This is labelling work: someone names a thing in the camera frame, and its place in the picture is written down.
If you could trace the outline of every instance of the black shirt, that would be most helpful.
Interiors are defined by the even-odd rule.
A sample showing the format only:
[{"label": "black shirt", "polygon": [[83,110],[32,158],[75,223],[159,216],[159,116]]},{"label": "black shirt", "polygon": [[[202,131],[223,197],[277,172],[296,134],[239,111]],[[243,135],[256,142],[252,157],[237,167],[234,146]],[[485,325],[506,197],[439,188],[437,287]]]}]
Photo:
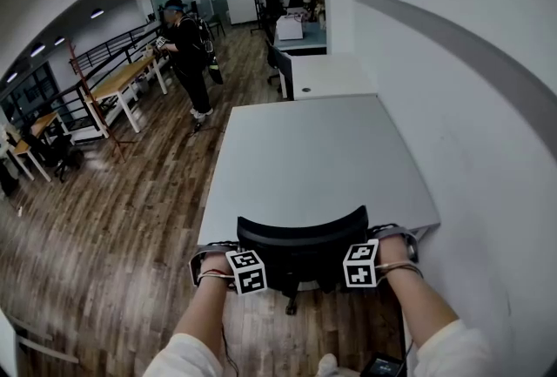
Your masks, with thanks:
[{"label": "black shirt", "polygon": [[168,39],[178,52],[170,52],[175,66],[184,74],[199,72],[207,65],[205,47],[199,36],[198,25],[190,17],[183,17],[179,25],[167,31]]}]

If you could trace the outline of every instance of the hand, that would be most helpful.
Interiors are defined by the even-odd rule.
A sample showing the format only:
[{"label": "hand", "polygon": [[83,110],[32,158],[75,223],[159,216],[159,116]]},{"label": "hand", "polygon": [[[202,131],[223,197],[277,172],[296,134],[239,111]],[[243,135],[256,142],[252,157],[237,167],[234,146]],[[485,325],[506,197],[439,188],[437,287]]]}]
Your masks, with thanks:
[{"label": "hand", "polygon": [[379,263],[392,264],[408,261],[408,247],[405,239],[397,234],[383,238],[379,241]]},{"label": "hand", "polygon": [[205,255],[205,259],[201,263],[201,273],[211,269],[217,269],[227,275],[232,275],[232,268],[228,263],[226,255],[222,252],[209,252]]}]

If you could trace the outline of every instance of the wooden floor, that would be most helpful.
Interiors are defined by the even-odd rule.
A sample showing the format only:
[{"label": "wooden floor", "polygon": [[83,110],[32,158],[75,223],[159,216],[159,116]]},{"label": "wooden floor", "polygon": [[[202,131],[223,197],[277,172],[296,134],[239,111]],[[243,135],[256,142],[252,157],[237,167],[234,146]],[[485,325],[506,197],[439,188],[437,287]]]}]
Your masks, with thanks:
[{"label": "wooden floor", "polygon": [[[0,306],[54,336],[30,338],[81,360],[29,352],[34,375],[141,375],[170,338],[193,295],[188,261],[231,109],[281,99],[266,82],[262,32],[230,29],[217,53],[225,85],[211,85],[206,131],[190,137],[191,104],[175,78],[167,96],[155,84],[133,110],[142,131],[125,116],[115,124],[136,142],[125,164],[109,141],[81,145],[84,166],[66,183],[20,178],[18,193],[0,201]],[[295,317],[285,304],[273,291],[229,295],[225,331],[240,375],[314,375],[324,353],[357,370],[375,352],[401,355],[388,286],[304,293]]]}]

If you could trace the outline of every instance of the recessed light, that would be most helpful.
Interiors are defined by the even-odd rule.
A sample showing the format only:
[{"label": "recessed light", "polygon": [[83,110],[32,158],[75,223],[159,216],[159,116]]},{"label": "recessed light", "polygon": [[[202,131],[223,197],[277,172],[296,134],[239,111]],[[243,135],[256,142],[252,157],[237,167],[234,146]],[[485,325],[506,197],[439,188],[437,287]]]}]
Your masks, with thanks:
[{"label": "recessed light", "polygon": [[31,56],[34,57],[35,55],[39,54],[43,51],[46,46],[43,43],[37,43],[33,46],[33,50],[31,51]]},{"label": "recessed light", "polygon": [[91,19],[100,17],[104,13],[103,9],[94,9],[93,13],[91,13]]}]

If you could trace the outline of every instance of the white t-shirt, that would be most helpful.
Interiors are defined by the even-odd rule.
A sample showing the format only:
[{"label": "white t-shirt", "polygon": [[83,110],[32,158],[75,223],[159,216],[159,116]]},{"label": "white t-shirt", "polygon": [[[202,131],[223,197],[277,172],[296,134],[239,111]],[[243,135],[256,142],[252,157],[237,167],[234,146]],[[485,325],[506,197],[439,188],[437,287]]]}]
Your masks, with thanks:
[{"label": "white t-shirt", "polygon": [[[415,377],[491,377],[492,355],[477,329],[461,320],[437,332],[418,351]],[[223,367],[201,341],[185,333],[174,335],[155,357],[144,377],[219,377]]]}]

